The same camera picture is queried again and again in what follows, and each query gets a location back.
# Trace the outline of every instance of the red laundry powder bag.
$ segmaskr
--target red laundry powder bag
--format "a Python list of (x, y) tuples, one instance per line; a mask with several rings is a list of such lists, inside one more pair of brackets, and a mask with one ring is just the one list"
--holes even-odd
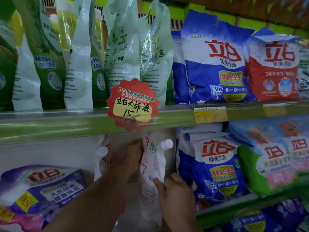
[(260, 101), (298, 99), (296, 75), (299, 64), (297, 37), (252, 35), (246, 46), (247, 74), (251, 92)]

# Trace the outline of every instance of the cartoon teddy bear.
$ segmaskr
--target cartoon teddy bear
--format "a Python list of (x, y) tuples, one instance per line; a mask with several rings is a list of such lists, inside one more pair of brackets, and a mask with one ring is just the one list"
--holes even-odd
[(253, 128), (250, 128), (247, 130), (247, 133), (252, 136), (258, 144), (264, 144), (264, 143), (271, 143), (272, 142), (272, 135), (267, 134), (265, 135), (262, 132), (262, 128), (260, 126), (255, 126)]
[(301, 131), (297, 128), (296, 122), (293, 120), (284, 121), (279, 123), (280, 128), (285, 131), (284, 137), (296, 137), (301, 135)]

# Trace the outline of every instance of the human hand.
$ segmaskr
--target human hand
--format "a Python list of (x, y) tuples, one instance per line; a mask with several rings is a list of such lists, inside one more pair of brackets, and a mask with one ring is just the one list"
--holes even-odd
[(195, 198), (177, 173), (165, 178), (165, 184), (154, 179), (159, 192), (162, 216), (172, 231), (202, 231), (196, 223)]
[(130, 176), (139, 169), (141, 157), (143, 155), (143, 138), (133, 140), (127, 147), (124, 162), (128, 164)]

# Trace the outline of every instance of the green shelf frame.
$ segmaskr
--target green shelf frame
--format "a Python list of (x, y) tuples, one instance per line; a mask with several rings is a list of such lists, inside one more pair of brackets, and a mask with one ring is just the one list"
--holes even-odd
[[(263, 103), (168, 105), (146, 129), (195, 125), (195, 107), (226, 107), (229, 121), (265, 118)], [(287, 115), (308, 114), (309, 100), (284, 102)], [(0, 113), (0, 144), (123, 133), (107, 115), (108, 108)]]
[(197, 215), (197, 223), (203, 229), (210, 228), (221, 223), (229, 222), (247, 210), (262, 209), (283, 201), (284, 199), (301, 198), (308, 190), (309, 174), (301, 176), (299, 183), (293, 188), (280, 191), (265, 198), (261, 198), (256, 194), (249, 194), (220, 204), (219, 209), (216, 209), (216, 206), (214, 206), (213, 209), (209, 208), (201, 211), (200, 214)]

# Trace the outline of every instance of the price tag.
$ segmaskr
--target price tag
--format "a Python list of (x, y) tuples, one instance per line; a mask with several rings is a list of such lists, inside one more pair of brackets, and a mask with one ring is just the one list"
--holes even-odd
[(194, 108), (196, 124), (215, 123), (228, 121), (226, 107), (201, 107)]
[(266, 117), (287, 116), (285, 103), (263, 104), (263, 111)]
[(155, 90), (150, 89), (147, 82), (139, 82), (136, 78), (122, 80), (119, 86), (113, 87), (106, 102), (108, 115), (114, 118), (117, 126), (127, 131), (152, 125), (153, 118), (158, 116), (159, 101)]

